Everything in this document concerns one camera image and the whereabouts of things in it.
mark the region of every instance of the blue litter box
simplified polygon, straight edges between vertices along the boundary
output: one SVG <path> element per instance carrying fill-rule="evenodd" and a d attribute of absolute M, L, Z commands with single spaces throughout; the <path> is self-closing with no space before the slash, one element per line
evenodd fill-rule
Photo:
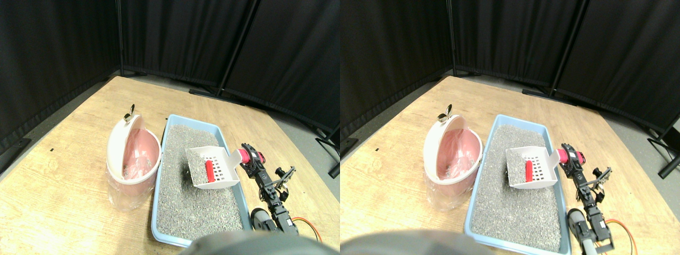
<path fill-rule="evenodd" d="M 481 177 L 481 173 L 484 170 L 484 161 L 486 160 L 487 155 L 486 152 L 487 150 L 489 150 L 489 147 L 491 147 L 490 144 L 492 138 L 494 137 L 494 132 L 500 125 L 504 124 L 509 124 L 512 126 L 516 126 L 517 128 L 520 129 L 535 131 L 539 134 L 542 134 L 543 139 L 545 140 L 545 147 L 548 149 L 549 152 L 553 151 L 552 142 L 550 141 L 550 135 L 548 135 L 548 129 L 545 126 L 529 122 L 526 120 L 520 120 L 518 118 L 512 118 L 510 116 L 505 116 L 502 114 L 497 115 L 496 120 L 494 121 L 494 126 L 491 128 L 491 133 L 489 133 L 489 137 L 486 140 L 486 147 L 484 148 L 484 158 L 481 160 L 481 165 L 479 166 L 479 173 L 477 173 L 475 187 L 472 191 L 472 197 L 470 199 L 470 207 L 468 208 L 468 213 L 467 216 L 465 217 L 465 234 L 474 238 L 475 241 L 477 241 L 477 243 L 498 247 L 512 252 L 519 252 L 523 254 L 565 254 L 565 255 L 571 254 L 571 241 L 569 237 L 569 229 L 568 226 L 566 225 L 566 207 L 564 204 L 564 194 L 562 193 L 562 182 L 560 181 L 560 173 L 558 172 L 559 170 L 557 167 L 555 167 L 554 169 L 557 173 L 557 182 L 555 183 L 555 185 L 553 185 L 553 189 L 555 190 L 555 200 L 557 200 L 558 213 L 562 216 L 560 217 L 560 229 L 562 233 L 562 238 L 560 239 L 560 249 L 558 253 L 548 252 L 538 248 L 513 243 L 510 241 L 505 241 L 493 237 L 487 237 L 485 235 L 474 233 L 470 228 L 470 225 L 472 224 L 472 217 L 475 211 L 475 197 L 477 195 L 478 189 L 477 186 L 479 185 L 479 178 Z"/>
<path fill-rule="evenodd" d="M 171 114 L 168 117 L 168 122 L 165 125 L 165 131 L 170 130 L 170 126 L 172 125 L 185 125 L 188 126 L 192 129 L 198 129 L 198 130 L 203 130 L 203 131 L 208 131 L 215 135 L 215 138 L 217 138 L 218 143 L 220 146 L 224 147 L 226 149 L 227 154 L 229 154 L 229 148 L 226 146 L 226 142 L 224 141 L 224 137 L 222 136 L 222 131 L 220 130 L 220 127 L 198 121 L 198 120 L 193 120 L 190 118 L 178 116 L 175 114 Z M 165 140 L 167 136 L 163 134 L 163 143 L 161 144 L 160 150 L 161 152 L 165 151 Z M 166 235 L 158 231 L 158 227 L 156 226 L 156 219 L 158 216 L 158 191 L 163 188 L 160 186 L 160 177 L 163 174 L 163 159 L 160 160 L 160 166 L 158 167 L 158 175 L 156 176 L 156 190 L 154 191 L 154 207 L 153 207 L 153 212 L 151 215 L 151 233 L 154 235 L 154 238 L 158 240 L 159 242 L 163 243 L 168 243 L 171 245 L 176 245 L 180 247 L 188 247 L 191 245 L 191 240 L 187 240 L 184 238 L 179 238 L 179 237 L 174 237 L 171 235 Z M 245 196 L 243 195 L 243 189 L 241 188 L 241 183 L 239 182 L 238 184 L 232 186 L 232 189 L 234 190 L 234 197 L 236 198 L 236 204 L 239 206 L 239 214 L 241 215 L 241 222 L 243 223 L 243 229 L 244 230 L 252 230 L 251 223 L 250 223 L 250 216 L 248 215 L 248 205 L 245 203 Z"/>

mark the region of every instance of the litter scoop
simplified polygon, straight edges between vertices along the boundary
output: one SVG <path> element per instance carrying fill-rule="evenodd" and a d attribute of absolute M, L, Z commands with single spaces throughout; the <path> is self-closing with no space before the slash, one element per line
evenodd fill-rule
<path fill-rule="evenodd" d="M 248 159 L 242 150 L 231 155 L 224 147 L 204 146 L 186 150 L 186 158 L 194 187 L 200 189 L 228 188 L 239 183 L 236 167 Z"/>
<path fill-rule="evenodd" d="M 555 167 L 560 153 L 548 155 L 546 147 L 526 146 L 505 150 L 510 187 L 519 189 L 545 188 L 557 182 Z"/>

